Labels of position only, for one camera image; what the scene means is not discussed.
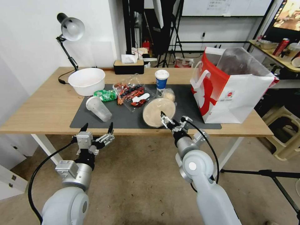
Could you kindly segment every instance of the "green snack bag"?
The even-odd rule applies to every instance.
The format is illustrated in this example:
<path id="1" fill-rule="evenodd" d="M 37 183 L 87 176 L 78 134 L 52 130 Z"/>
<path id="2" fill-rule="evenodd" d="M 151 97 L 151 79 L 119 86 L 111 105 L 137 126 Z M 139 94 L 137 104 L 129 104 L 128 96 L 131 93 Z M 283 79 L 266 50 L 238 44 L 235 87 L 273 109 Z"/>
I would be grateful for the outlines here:
<path id="1" fill-rule="evenodd" d="M 94 92 L 94 96 L 99 97 L 103 102 L 109 102 L 117 99 L 117 94 L 114 90 L 100 90 Z"/>

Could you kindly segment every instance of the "gray desk mat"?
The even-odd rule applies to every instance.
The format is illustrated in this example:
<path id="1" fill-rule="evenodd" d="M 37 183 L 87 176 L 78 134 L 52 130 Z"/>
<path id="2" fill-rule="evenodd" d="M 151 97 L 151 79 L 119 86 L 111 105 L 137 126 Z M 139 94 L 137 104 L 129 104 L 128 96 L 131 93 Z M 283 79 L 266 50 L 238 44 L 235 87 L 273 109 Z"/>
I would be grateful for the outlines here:
<path id="1" fill-rule="evenodd" d="M 154 94 L 156 85 L 146 85 L 146 87 Z M 110 90 L 111 84 L 105 85 L 105 90 Z M 193 123 L 203 129 L 221 129 L 219 123 L 204 123 L 202 116 L 198 109 L 197 103 L 191 92 L 191 85 L 169 84 L 167 88 L 172 88 L 175 93 L 177 102 L 176 113 L 174 119 L 180 120 L 182 116 L 188 116 L 193 120 Z M 108 128 L 110 123 L 113 122 L 114 128 L 140 128 L 140 129 L 153 129 L 145 124 L 143 120 L 143 108 L 137 108 L 134 112 L 129 111 L 126 106 L 117 105 L 116 101 L 104 102 L 105 106 L 112 113 L 112 119 L 108 122 L 103 122 L 91 111 L 86 109 L 85 103 L 89 97 L 85 97 L 73 118 L 70 125 L 71 128 L 81 128 L 88 123 L 89 128 Z"/>

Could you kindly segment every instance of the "bag handle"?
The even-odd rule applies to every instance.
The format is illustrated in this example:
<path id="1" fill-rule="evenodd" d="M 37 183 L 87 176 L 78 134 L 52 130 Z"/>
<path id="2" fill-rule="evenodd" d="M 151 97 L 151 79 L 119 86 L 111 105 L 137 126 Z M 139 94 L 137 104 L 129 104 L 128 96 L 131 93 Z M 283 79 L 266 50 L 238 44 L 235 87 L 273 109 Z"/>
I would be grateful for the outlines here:
<path id="1" fill-rule="evenodd" d="M 201 76 L 199 77 L 199 79 L 197 80 L 197 82 L 195 81 L 194 78 L 196 77 L 197 66 L 199 66 L 200 63 L 202 63 L 202 61 L 199 61 L 196 64 L 195 69 L 193 71 L 192 78 L 190 79 L 190 83 L 194 89 L 200 87 L 200 85 L 202 84 L 202 82 L 206 76 L 210 76 L 210 72 L 208 70 L 204 70 L 203 73 L 201 74 Z"/>

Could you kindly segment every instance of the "tissue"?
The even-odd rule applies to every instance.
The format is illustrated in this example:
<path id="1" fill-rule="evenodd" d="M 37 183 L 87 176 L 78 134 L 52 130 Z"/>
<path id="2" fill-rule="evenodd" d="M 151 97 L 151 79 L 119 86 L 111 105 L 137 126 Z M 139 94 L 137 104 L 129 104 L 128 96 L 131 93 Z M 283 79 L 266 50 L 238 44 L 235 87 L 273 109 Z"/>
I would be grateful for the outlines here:
<path id="1" fill-rule="evenodd" d="M 135 55 L 121 55 L 122 63 L 136 63 L 137 60 Z"/>

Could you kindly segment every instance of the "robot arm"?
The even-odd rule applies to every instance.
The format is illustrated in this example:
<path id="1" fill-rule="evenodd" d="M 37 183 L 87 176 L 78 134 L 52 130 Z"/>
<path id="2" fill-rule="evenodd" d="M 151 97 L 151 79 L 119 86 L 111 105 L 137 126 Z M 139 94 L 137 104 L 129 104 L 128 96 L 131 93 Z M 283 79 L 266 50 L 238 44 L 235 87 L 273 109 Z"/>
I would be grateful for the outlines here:
<path id="1" fill-rule="evenodd" d="M 212 180 L 213 161 L 199 149 L 205 142 L 199 132 L 192 139 L 188 134 L 189 117 L 182 117 L 180 123 L 161 112 L 163 125 L 170 129 L 178 153 L 175 156 L 181 176 L 197 189 L 197 205 L 206 225 L 241 225 L 225 190 Z"/>
<path id="2" fill-rule="evenodd" d="M 113 123 L 107 134 L 93 140 L 91 132 L 86 132 L 87 125 L 73 138 L 78 143 L 79 155 L 76 160 L 61 160 L 55 170 L 62 177 L 66 186 L 54 193 L 42 210 L 43 225 L 81 225 L 88 211 L 89 199 L 85 191 L 89 188 L 94 170 L 95 156 L 99 149 L 110 144 L 114 139 Z"/>

